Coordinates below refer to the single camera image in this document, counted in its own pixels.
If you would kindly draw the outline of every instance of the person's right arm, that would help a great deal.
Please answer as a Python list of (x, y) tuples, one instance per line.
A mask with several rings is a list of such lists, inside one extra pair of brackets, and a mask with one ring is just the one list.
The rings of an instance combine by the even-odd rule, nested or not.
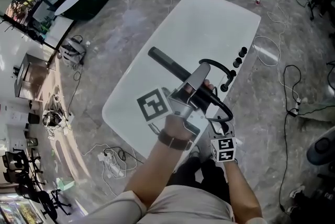
[(231, 161), (224, 164), (229, 184), (230, 204), (236, 222), (244, 224), (250, 219), (261, 218), (261, 206), (237, 163)]

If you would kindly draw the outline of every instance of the white t-shirt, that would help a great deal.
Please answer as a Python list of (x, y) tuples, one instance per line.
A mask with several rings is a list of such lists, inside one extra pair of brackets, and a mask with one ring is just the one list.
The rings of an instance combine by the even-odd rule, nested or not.
[[(229, 224), (234, 223), (231, 206), (202, 189), (166, 187), (147, 210), (132, 191), (121, 193), (110, 203), (76, 221), (80, 224)], [(254, 218), (246, 224), (266, 224)]]

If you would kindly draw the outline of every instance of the table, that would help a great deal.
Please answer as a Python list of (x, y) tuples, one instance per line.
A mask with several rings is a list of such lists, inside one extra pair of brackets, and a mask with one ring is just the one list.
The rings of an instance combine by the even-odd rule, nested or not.
[(54, 12), (55, 16), (63, 15), (73, 20), (90, 20), (108, 0), (66, 0)]
[[(148, 56), (149, 49), (159, 48), (189, 72), (194, 72), (200, 59), (208, 58), (238, 74), (241, 66), (235, 69), (232, 64), (242, 47), (250, 48), (260, 20), (260, 16), (225, 0), (181, 0), (118, 82), (104, 105), (104, 121), (147, 158), (157, 135), (146, 124), (136, 99), (157, 86), (172, 91), (182, 83)], [(211, 68), (207, 78), (215, 86), (227, 80), (217, 68)], [(228, 94), (218, 92), (221, 100)], [(211, 104), (206, 117), (213, 117), (217, 110)], [(181, 160), (188, 153), (184, 152)]]

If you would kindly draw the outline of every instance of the floor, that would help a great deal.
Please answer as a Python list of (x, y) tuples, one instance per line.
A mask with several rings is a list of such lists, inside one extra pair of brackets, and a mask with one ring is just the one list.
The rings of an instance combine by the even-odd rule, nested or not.
[[(173, 0), (171, 9), (180, 0)], [(283, 25), (272, 22), (266, 12), (273, 12), (284, 20), (276, 8), (277, 0), (261, 0), (256, 5), (252, 0), (228, 0), (262, 17), (257, 36), (267, 36), (278, 42)], [(40, 141), (44, 177), (49, 184), (56, 177), (72, 177), (76, 186), (64, 192), (75, 204), (75, 214), (61, 216), (62, 222), (77, 219), (87, 212), (113, 199), (114, 195), (102, 179), (102, 163), (97, 155), (106, 146), (97, 146), (83, 156), (95, 144), (130, 147), (103, 121), (102, 107), (122, 77), (128, 65), (149, 39), (168, 13), (171, 0), (110, 0), (99, 14), (89, 22), (77, 23), (69, 37), (82, 35), (87, 41), (83, 74), (74, 96), (70, 111), (75, 115), (71, 134), (50, 141), (43, 126), (34, 127)], [(328, 68), (334, 48), (328, 34), (333, 32), (327, 17), (318, 15), (309, 20), (308, 8), (299, 6), (295, 0), (280, 3), (288, 15), (288, 24), (282, 35), (281, 65), (294, 64), (301, 70), (301, 82), (295, 87), (300, 98), (307, 103), (320, 102), (332, 97), (327, 87)], [(274, 44), (265, 39), (256, 41), (267, 53), (260, 57), (269, 64), (275, 61), (269, 55), (277, 55)], [(76, 87), (73, 75), (76, 71), (59, 62), (60, 84), (64, 103), (68, 104)], [(286, 84), (293, 85), (298, 79), (296, 70), (288, 69)], [(237, 159), (246, 179), (255, 191), (263, 208), (264, 218), (269, 223), (288, 222), (278, 207), (278, 192), (285, 170), (284, 89), (277, 79), (276, 67), (267, 67), (257, 59), (252, 48), (236, 78), (225, 103), (234, 114), (236, 137), (242, 142)], [(293, 106), (288, 91), (288, 107)], [(316, 174), (324, 167), (308, 163), (306, 150), (324, 131), (332, 126), (329, 122), (288, 117), (286, 125), (288, 144), (288, 169), (282, 191), (282, 203), (290, 205), (289, 192), (305, 184), (315, 186)], [(128, 167), (135, 163), (127, 159)], [(105, 175), (105, 180), (115, 194), (122, 192), (127, 178), (115, 180)]]

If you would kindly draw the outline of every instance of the person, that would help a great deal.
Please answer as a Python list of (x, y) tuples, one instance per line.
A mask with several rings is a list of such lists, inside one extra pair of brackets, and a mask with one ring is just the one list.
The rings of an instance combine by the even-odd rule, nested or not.
[[(213, 90), (208, 80), (204, 83)], [(124, 192), (80, 219), (80, 223), (266, 223), (235, 161), (224, 163), (229, 184), (224, 171), (210, 159), (201, 164), (194, 155), (196, 151), (173, 173), (184, 149), (176, 141), (179, 146), (187, 144), (191, 136), (182, 118), (167, 116), (148, 159), (130, 178)], [(194, 175), (199, 168), (204, 177), (201, 183), (195, 181)]]

